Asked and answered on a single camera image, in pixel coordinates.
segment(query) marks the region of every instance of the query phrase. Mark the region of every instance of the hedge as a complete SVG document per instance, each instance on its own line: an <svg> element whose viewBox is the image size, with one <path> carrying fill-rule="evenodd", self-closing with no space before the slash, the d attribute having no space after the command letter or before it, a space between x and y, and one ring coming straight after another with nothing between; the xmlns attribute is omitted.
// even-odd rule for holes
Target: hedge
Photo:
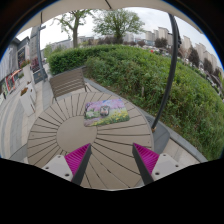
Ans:
<svg viewBox="0 0 224 224"><path fill-rule="evenodd" d="M50 72L57 75L67 70L82 66L88 57L97 56L100 52L116 49L115 45L101 45L91 48L72 48L51 54L48 57Z"/></svg>
<svg viewBox="0 0 224 224"><path fill-rule="evenodd" d="M54 74L87 65L87 77L156 116L169 74L170 58L130 46L69 49L50 57ZM208 160L224 145L224 104L201 73L177 62L161 121L194 145Z"/></svg>

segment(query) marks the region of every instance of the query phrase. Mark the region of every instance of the potted plant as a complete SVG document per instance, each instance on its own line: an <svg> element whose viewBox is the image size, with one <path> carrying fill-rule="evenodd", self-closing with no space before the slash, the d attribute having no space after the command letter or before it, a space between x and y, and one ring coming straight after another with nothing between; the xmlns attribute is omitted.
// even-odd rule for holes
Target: potted plant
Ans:
<svg viewBox="0 0 224 224"><path fill-rule="evenodd" d="M20 65L20 68L23 69L23 74L27 82L31 82L31 73L30 73L30 60L27 59L23 61Z"/></svg>
<svg viewBox="0 0 224 224"><path fill-rule="evenodd" d="M31 114L35 113L35 106L31 98L31 93L32 93L31 90L28 87L25 87L23 90L21 90L20 94L20 102L28 117Z"/></svg>

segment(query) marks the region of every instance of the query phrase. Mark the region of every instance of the wooden table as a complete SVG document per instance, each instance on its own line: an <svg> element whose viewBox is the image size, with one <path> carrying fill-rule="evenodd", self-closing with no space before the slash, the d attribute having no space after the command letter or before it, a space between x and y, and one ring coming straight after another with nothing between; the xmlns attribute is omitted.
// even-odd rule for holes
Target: wooden table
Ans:
<svg viewBox="0 0 224 224"><path fill-rule="evenodd" d="M42 168L55 155L66 155L91 143L81 186L94 189L134 188L141 176L132 154L133 142L154 150L144 115L122 99L130 120L103 126L84 126L87 102L117 99L102 92L85 92L51 105L37 118L28 137L28 162Z"/></svg>

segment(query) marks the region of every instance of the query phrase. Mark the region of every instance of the planter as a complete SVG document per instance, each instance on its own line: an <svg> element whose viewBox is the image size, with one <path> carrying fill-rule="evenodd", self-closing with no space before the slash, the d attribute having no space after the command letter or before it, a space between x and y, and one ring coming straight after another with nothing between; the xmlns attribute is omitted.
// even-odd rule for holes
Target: planter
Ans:
<svg viewBox="0 0 224 224"><path fill-rule="evenodd" d="M23 67L23 74L27 82L31 82L31 72L30 72L30 64Z"/></svg>
<svg viewBox="0 0 224 224"><path fill-rule="evenodd" d="M26 85L26 87L30 90L31 99L33 101L33 104L35 105L37 94L36 94L36 90L35 90L32 82L30 84Z"/></svg>
<svg viewBox="0 0 224 224"><path fill-rule="evenodd" d="M27 92L20 96L20 102L23 105L23 109L28 117L35 113L35 105L31 98L31 93L31 90L28 88Z"/></svg>

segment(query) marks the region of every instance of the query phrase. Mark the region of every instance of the wooden chair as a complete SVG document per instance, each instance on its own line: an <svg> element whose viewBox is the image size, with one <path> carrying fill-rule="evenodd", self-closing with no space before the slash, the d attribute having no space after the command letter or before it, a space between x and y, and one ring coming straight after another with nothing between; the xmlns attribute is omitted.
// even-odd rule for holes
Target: wooden chair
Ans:
<svg viewBox="0 0 224 224"><path fill-rule="evenodd" d="M83 78L84 68L85 66L82 66L51 78L50 85L53 91L53 99L55 98L57 101L57 97L82 88L85 88L85 91L87 92Z"/></svg>

